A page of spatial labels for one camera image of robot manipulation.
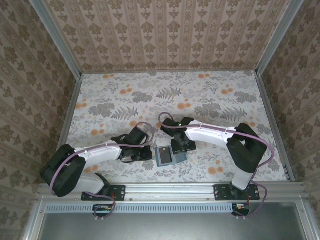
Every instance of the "patterned wallpaper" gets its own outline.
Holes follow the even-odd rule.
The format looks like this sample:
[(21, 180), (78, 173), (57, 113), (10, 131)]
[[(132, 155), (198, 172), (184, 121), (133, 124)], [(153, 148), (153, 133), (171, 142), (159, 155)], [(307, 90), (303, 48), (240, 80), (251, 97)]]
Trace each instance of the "patterned wallpaper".
[(254, 69), (289, 0), (45, 0), (85, 73)]
[(0, 1), (0, 239), (19, 239), (75, 79), (27, 0)]
[(305, 0), (262, 78), (297, 181), (320, 219), (320, 1)]

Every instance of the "floral wallpaper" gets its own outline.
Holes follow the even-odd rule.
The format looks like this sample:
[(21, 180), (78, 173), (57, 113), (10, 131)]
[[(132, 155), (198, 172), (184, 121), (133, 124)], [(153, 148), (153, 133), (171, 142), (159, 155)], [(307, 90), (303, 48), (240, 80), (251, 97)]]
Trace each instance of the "floral wallpaper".
[(23, 234), (75, 78), (27, 0), (0, 1), (0, 239)]
[[(275, 159), (258, 171), (256, 179), (287, 180), (253, 71), (85, 74), (82, 81), (67, 139), (73, 147), (128, 134), (139, 121), (153, 126), (141, 126), (149, 135), (155, 133), (152, 150), (167, 146), (171, 138), (160, 130), (161, 112), (171, 113), (177, 121), (192, 117), (216, 126), (247, 123), (276, 149)], [(85, 172), (98, 172), (112, 183), (231, 181), (236, 166), (229, 151), (204, 142), (196, 145), (187, 161), (173, 166), (157, 167), (155, 158), (134, 163), (109, 160)], [(267, 151), (263, 161), (270, 154)]]
[(320, 1), (304, 1), (262, 78), (296, 180), (320, 220)]
[(289, 0), (45, 0), (84, 73), (254, 69)]

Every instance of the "gray leaf pattern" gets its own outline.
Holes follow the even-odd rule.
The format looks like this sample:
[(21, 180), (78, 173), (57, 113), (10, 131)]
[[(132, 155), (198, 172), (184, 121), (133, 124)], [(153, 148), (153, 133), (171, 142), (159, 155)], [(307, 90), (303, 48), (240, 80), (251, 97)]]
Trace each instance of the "gray leaf pattern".
[[(149, 135), (154, 133), (152, 160), (130, 164), (106, 161), (86, 171), (98, 172), (112, 183), (229, 182), (236, 169), (229, 151), (204, 142), (196, 143), (197, 150), (188, 152), (187, 161), (157, 167), (154, 148), (171, 142), (160, 130), (158, 115), (169, 112), (176, 121), (192, 117), (222, 127), (246, 123), (276, 147), (259, 96), (253, 71), (84, 74), (67, 142), (75, 148), (93, 146), (128, 134), (144, 121), (152, 129), (147, 125), (139, 127)], [(14, 141), (16, 136), (7, 129), (3, 138)], [(275, 160), (258, 171), (258, 181), (286, 180), (275, 151)], [(270, 154), (267, 151), (263, 161)], [(27, 183), (22, 178), (20, 186)]]

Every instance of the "ventilation slots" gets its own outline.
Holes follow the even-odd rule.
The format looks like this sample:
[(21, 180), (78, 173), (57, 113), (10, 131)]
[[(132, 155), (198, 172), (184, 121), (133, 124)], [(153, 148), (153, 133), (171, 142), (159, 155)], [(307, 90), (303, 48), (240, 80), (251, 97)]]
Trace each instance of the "ventilation slots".
[[(54, 203), (46, 206), (45, 213), (93, 213), (92, 203)], [(114, 213), (232, 213), (231, 203), (166, 203), (166, 204), (138, 204), (117, 203)]]

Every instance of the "black mounting plate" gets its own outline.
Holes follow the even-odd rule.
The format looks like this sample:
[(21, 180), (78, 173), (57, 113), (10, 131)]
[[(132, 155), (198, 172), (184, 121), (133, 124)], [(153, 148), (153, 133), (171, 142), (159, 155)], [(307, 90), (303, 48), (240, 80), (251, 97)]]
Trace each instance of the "black mounting plate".
[(246, 190), (243, 191), (243, 195), (235, 198), (230, 189), (229, 184), (217, 184), (213, 185), (213, 193), (214, 199), (216, 201), (247, 201), (248, 196), (250, 201), (251, 200), (260, 200), (258, 186), (255, 184), (249, 184)]
[[(126, 196), (126, 186), (125, 185), (111, 185), (108, 197), (113, 198), (116, 201), (124, 201)], [(86, 194), (85, 192), (82, 193), (81, 196), (82, 201), (110, 201), (109, 199), (103, 197), (94, 197)]]

